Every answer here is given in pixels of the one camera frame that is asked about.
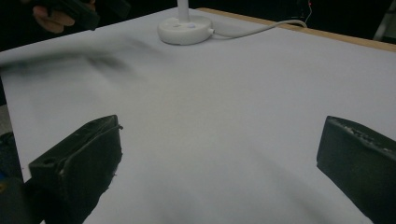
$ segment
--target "black object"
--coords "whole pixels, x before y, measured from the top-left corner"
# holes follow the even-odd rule
[[[14,133],[0,136],[0,174],[23,180]]]
[[[359,123],[327,117],[318,168],[374,223],[396,223],[396,142]]]
[[[95,30],[99,25],[99,15],[84,5],[88,0],[35,0],[33,5],[44,6],[49,11],[60,10],[73,18],[77,24],[87,30]],[[115,12],[119,17],[126,18],[131,5],[125,0],[105,0],[106,5]]]
[[[6,94],[4,93],[3,81],[0,78],[0,106],[6,104],[7,104]]]
[[[25,184],[1,180],[0,210],[14,212],[2,214],[5,223],[83,223],[120,163],[120,128],[115,115],[93,120],[31,162],[32,178]]]

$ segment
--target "wooden table edge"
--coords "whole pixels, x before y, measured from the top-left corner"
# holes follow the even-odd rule
[[[211,9],[211,8],[207,8],[207,7],[199,7],[199,8],[197,8],[197,10],[212,13],[212,14],[217,14],[217,15],[221,15],[221,16],[226,16],[226,17],[230,17],[230,18],[234,18],[234,19],[238,19],[238,20],[242,20],[242,21],[252,21],[252,22],[265,24],[265,25],[273,23],[273,21],[267,21],[267,20],[253,18],[253,17],[249,17],[249,16],[238,15],[238,14],[234,14],[231,12],[219,11],[219,10],[215,10],[215,9]],[[382,49],[382,50],[396,52],[396,45],[389,44],[389,43],[384,43],[384,42],[379,42],[379,41],[369,40],[369,39],[363,39],[363,38],[358,38],[358,37],[348,36],[348,35],[338,35],[338,34],[326,32],[326,31],[303,28],[303,27],[288,25],[288,24],[281,25],[280,27],[284,28],[284,29],[292,30],[292,31],[302,32],[305,34],[317,35],[317,36],[327,37],[330,39],[340,40],[340,41],[344,41],[347,43],[356,44],[356,45],[360,45],[360,46],[364,46],[364,47],[368,47],[368,48]]]

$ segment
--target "hand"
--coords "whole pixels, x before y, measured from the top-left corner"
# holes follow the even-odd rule
[[[95,10],[95,0],[86,4],[91,10]],[[33,7],[33,16],[37,23],[49,32],[59,34],[64,31],[65,26],[72,26],[75,21],[62,11],[53,10],[49,16],[45,7]]]

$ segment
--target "white lamp base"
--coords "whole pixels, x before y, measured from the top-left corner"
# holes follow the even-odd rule
[[[180,23],[177,18],[170,18],[158,25],[160,39],[173,45],[197,44],[212,34],[212,21],[202,16],[190,16],[190,22],[186,23]]]

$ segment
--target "table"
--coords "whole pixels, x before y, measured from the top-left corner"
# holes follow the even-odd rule
[[[256,23],[260,23],[260,24],[264,24],[264,25],[269,25],[269,24],[273,23],[273,21],[238,15],[238,14],[234,14],[234,13],[230,13],[230,12],[219,11],[219,10],[215,10],[212,8],[201,7],[201,8],[197,8],[197,9],[204,11],[204,12],[209,12],[212,14],[218,14],[218,15],[222,15],[222,16],[226,16],[226,17],[236,18],[238,20],[243,20],[243,21],[252,21],[252,22],[256,22]],[[369,39],[363,39],[363,38],[348,36],[348,35],[339,35],[339,34],[335,34],[335,33],[314,30],[314,29],[309,29],[309,28],[301,29],[301,27],[294,26],[294,25],[288,25],[288,24],[282,25],[280,27],[284,28],[284,29],[288,29],[288,30],[302,32],[302,33],[309,34],[309,35],[317,35],[317,36],[327,37],[330,39],[340,40],[340,41],[344,41],[347,43],[361,45],[361,46],[369,47],[369,48],[373,48],[373,49],[383,49],[383,50],[396,52],[396,45],[390,44],[390,43],[374,41],[374,40],[369,40]]]
[[[395,53],[285,29],[170,46],[156,26],[176,12],[0,55],[24,176],[82,124],[117,114],[123,158],[85,223],[371,223],[316,154],[329,115],[396,138]]]

